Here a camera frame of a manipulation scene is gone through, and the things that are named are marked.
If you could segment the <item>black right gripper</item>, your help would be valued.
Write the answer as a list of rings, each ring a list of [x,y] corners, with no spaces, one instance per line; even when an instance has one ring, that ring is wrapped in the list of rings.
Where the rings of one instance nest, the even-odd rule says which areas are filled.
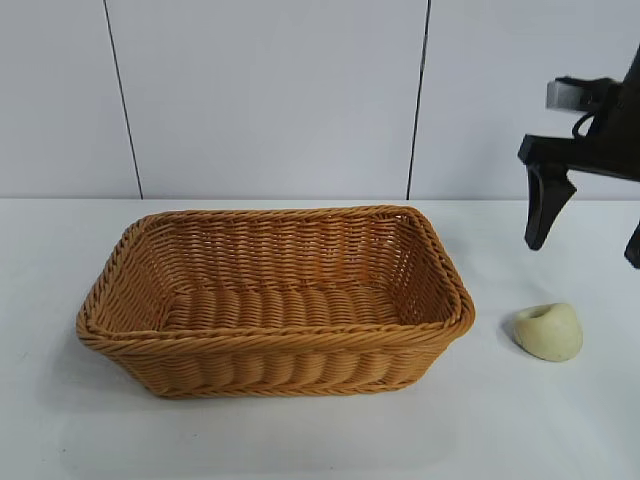
[[[639,56],[623,80],[557,77],[547,84],[546,107],[576,112],[569,137],[527,134],[518,151],[527,168],[529,206],[525,242],[542,248],[562,208],[576,193],[568,173],[639,180]],[[640,269],[640,223],[624,257]]]

